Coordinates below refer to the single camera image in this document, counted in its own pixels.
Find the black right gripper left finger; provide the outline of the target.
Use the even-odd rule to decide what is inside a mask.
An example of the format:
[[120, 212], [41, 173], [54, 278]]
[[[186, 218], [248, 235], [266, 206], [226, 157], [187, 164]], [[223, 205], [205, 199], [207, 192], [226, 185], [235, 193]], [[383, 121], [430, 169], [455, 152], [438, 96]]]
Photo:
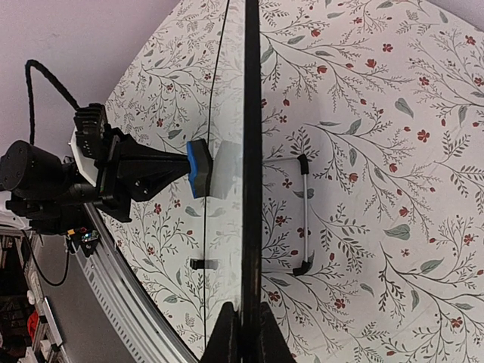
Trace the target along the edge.
[[237, 363], [239, 319], [232, 302], [222, 305], [200, 363]]

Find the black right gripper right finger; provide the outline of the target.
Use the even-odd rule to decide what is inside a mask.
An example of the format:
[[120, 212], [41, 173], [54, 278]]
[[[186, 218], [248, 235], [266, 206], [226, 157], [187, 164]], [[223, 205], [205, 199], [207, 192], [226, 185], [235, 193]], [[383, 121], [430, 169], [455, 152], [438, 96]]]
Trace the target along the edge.
[[268, 303], [260, 307], [259, 361], [263, 363], [294, 363]]

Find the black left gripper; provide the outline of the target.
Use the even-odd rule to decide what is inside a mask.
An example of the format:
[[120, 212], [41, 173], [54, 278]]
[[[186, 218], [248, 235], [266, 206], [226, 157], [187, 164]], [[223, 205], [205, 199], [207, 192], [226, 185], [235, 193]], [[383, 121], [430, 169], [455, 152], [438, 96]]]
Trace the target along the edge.
[[126, 135], [109, 124], [102, 104], [78, 108], [73, 120], [77, 146], [98, 168], [91, 203], [119, 222], [131, 221], [131, 198], [151, 200], [191, 171], [184, 154], [124, 141]]

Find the blue whiteboard eraser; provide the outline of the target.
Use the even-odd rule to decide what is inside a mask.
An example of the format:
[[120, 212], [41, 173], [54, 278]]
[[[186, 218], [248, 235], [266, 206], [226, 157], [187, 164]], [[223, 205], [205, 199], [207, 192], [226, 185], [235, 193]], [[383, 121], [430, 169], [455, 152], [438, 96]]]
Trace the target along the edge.
[[213, 173], [213, 159], [204, 139], [187, 143], [187, 157], [190, 165], [188, 181], [194, 199], [208, 197]]

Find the white whiteboard black frame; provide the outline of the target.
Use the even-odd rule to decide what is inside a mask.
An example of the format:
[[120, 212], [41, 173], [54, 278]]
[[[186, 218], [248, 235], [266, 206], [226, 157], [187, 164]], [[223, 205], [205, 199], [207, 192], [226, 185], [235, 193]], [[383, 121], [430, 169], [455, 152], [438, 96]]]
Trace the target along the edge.
[[222, 305], [238, 314], [239, 362], [259, 359], [262, 247], [262, 111], [257, 1], [229, 1], [210, 95], [214, 157], [204, 219], [209, 338]]

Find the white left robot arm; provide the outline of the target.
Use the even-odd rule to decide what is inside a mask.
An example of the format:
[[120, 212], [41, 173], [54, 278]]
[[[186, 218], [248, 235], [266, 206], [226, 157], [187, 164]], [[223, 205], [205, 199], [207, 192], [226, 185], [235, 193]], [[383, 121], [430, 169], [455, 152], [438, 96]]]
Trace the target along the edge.
[[85, 203], [119, 222], [130, 222], [132, 202], [151, 200], [190, 172], [187, 156], [139, 144], [112, 127], [102, 104], [79, 108], [74, 123], [76, 145], [95, 165], [94, 184], [81, 175], [76, 162], [63, 163], [25, 141], [15, 141], [1, 158], [1, 186], [11, 192], [6, 208], [43, 234], [81, 227]]

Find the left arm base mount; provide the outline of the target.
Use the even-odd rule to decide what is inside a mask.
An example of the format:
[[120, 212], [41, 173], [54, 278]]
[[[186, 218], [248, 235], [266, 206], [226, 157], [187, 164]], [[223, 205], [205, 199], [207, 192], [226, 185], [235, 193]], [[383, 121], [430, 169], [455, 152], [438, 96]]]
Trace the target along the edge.
[[70, 229], [67, 232], [67, 249], [71, 254], [82, 252], [85, 258], [89, 258], [95, 252], [100, 241], [100, 235], [95, 229], [85, 227]]

